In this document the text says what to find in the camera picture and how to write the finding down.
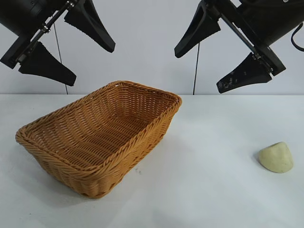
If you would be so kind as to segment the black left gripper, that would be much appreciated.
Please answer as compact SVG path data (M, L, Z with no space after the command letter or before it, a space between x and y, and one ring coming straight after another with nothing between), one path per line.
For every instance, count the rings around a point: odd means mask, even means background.
M19 72L49 78L73 86L76 75L56 60L39 39L50 31L66 11L64 20L77 28L106 51L113 53L115 42L102 24L92 0L2 0L0 23L18 36L1 58L1 63Z

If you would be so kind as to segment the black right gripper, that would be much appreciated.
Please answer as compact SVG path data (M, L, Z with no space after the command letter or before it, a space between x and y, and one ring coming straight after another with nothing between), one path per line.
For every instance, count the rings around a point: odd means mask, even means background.
M185 34L174 48L182 57L202 40L220 31L219 18L253 52L217 82L220 94L253 84L267 83L285 66L270 46L304 20L302 0L243 0L237 7L230 0L199 3Z

